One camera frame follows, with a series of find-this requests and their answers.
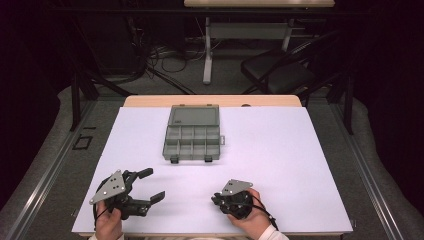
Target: black chair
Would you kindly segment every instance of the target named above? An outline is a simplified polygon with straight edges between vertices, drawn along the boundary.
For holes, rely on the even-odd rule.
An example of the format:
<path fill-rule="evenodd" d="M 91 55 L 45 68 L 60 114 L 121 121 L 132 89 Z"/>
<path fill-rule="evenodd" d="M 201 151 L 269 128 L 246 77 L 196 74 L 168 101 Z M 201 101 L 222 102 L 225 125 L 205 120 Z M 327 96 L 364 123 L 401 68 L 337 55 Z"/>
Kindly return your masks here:
<path fill-rule="evenodd" d="M 325 76 L 326 74 L 312 71 L 312 66 L 318 65 L 318 61 L 328 61 L 320 54 L 334 47 L 339 36 L 340 31 L 333 31 L 311 39 L 288 52 L 273 49 L 244 60 L 241 63 L 241 72 L 253 82 L 253 85 L 243 94 L 256 90 L 265 94 L 296 94 L 301 101 L 306 100 L 307 107 L 310 93 L 330 83 L 339 75 L 336 73 Z"/>

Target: white table leg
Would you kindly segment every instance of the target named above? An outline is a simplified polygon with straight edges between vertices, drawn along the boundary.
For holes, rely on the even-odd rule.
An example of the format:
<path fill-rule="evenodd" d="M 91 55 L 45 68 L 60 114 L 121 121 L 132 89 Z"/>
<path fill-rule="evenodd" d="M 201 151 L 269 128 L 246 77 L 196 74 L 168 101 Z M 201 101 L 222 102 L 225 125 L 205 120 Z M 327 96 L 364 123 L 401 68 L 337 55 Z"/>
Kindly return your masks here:
<path fill-rule="evenodd" d="M 206 30 L 206 59 L 205 59 L 205 69 L 203 72 L 203 83 L 204 84 L 210 84 L 211 83 L 211 75 L 212 75 L 212 52 L 211 52 L 211 29 L 210 29 L 210 19 L 209 17 L 206 17 L 206 24 L 205 24 L 205 30 Z"/>

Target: dark background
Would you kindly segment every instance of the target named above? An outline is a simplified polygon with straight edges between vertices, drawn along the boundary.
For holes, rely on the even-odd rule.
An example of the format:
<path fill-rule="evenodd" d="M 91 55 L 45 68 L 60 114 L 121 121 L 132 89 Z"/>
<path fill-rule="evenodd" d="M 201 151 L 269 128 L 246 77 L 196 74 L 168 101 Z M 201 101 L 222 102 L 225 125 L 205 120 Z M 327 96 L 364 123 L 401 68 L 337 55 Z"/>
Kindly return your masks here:
<path fill-rule="evenodd" d="M 96 1 L 60 4 L 88 6 L 93 2 Z M 406 198 L 424 214 L 421 118 L 424 37 L 419 27 L 423 22 L 418 17 L 419 8 L 408 2 L 402 1 L 393 11 L 387 10 L 387 6 L 394 2 L 382 2 L 379 7 L 386 13 L 381 17 L 383 21 L 344 25 L 352 41 L 342 51 L 349 53 L 347 56 L 356 56 L 352 51 L 356 49 L 357 39 L 373 43 L 364 48 L 366 51 L 359 54 L 360 61 L 355 62 L 354 96 L 369 110 L 381 161 Z M 183 7 L 183 1 L 161 3 L 161 7 L 165 4 Z M 336 3 L 342 9 L 351 10 L 375 7 L 375 2 L 370 4 L 366 0 Z M 112 0 L 102 4 L 119 6 L 118 1 Z M 155 1 L 145 4 L 158 7 Z M 38 0 L 3 1 L 0 11 L 0 169 L 3 170 L 0 207 L 3 207 L 54 123 L 60 107 L 57 94 L 70 85 L 73 71 L 68 56 L 72 53 L 59 43 L 66 42 L 68 49 L 78 53 L 75 57 L 81 63 L 102 74 L 132 74 L 142 71 L 142 66 L 138 61 L 140 53 L 131 46 L 132 36 L 123 18 L 86 16 L 78 19 L 81 28 L 76 29 L 69 19 L 45 15 Z M 150 32 L 154 39 L 175 49 L 183 47 L 181 33 L 190 35 L 197 27 L 184 18 L 156 19 L 149 24 L 151 29 L 160 30 Z M 79 31 L 84 32 L 86 39 Z M 111 57 L 117 51 L 127 53 L 126 58 Z"/>

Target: gray carpet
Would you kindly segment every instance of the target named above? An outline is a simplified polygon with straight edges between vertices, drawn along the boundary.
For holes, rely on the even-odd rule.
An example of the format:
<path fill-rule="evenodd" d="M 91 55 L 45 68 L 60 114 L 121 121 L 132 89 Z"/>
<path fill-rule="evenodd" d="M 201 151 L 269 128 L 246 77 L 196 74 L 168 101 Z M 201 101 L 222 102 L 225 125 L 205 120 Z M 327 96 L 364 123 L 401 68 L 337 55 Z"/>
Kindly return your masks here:
<path fill-rule="evenodd" d="M 203 61 L 190 61 L 183 71 L 168 74 L 197 94 L 240 94 L 249 86 L 249 83 L 238 70 L 239 62 L 248 55 L 258 53 L 260 49 L 237 48 L 231 44 L 224 46 L 223 51 L 220 49 L 215 51 L 216 61 L 213 65 L 211 85 L 206 86 L 202 83 Z M 175 59 L 167 59 L 164 63 L 165 69 L 179 69 L 183 65 L 180 60 Z M 147 74 L 137 81 L 121 86 L 138 94 L 181 94 L 179 90 L 156 77 L 151 79 Z M 123 99 L 109 89 L 99 86 L 99 91 L 102 97 L 91 105 L 92 109 L 86 116 L 80 131 L 75 133 L 78 136 L 81 134 L 84 137 L 92 137 L 89 148 L 87 150 L 69 150 L 64 156 L 59 174 L 55 177 L 47 197 L 43 199 L 43 204 L 26 229 L 23 239 L 82 239 L 71 233 L 75 220 L 71 214 L 80 207 L 84 199 L 118 108 L 123 104 Z M 63 91 L 59 97 L 62 107 L 51 133 L 20 186 L 0 213 L 0 239 L 6 239 L 9 230 L 43 178 L 46 169 L 55 161 L 63 143 L 66 142 L 72 120 L 70 89 Z M 347 213 L 356 222 L 354 232 L 345 235 L 344 238 L 352 240 L 389 239 L 358 174 L 352 149 L 345 141 L 342 134 L 344 129 L 339 127 L 338 118 L 332 107 L 334 106 L 328 105 L 317 94 L 312 99 L 308 111 Z M 390 175 L 382 167 L 378 155 L 375 153 L 366 108 L 357 101 L 354 104 L 353 127 L 355 139 L 385 199 L 387 199 L 404 239 L 424 239 L 423 218 L 403 198 Z M 292 236 L 291 239 L 339 238 Z"/>

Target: white tabletop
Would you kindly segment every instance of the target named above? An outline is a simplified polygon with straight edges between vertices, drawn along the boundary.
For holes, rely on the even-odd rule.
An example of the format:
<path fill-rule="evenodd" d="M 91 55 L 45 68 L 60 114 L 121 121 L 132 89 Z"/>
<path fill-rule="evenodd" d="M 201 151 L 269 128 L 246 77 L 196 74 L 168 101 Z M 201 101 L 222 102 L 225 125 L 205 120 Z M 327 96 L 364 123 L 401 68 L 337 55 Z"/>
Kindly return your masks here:
<path fill-rule="evenodd" d="M 333 7 L 334 0 L 184 0 L 186 7 Z"/>
<path fill-rule="evenodd" d="M 163 201 L 146 217 L 123 222 L 127 236 L 242 235 L 211 201 L 230 179 L 252 182 L 267 210 L 286 234 L 331 235 L 352 227 L 311 120 L 301 107 L 221 107 L 219 160 L 164 160 L 162 148 L 169 107 L 120 109 L 82 203 L 73 232 L 93 232 L 93 197 L 100 182 L 117 169 L 154 174 L 136 180 L 134 199 L 161 191 Z"/>

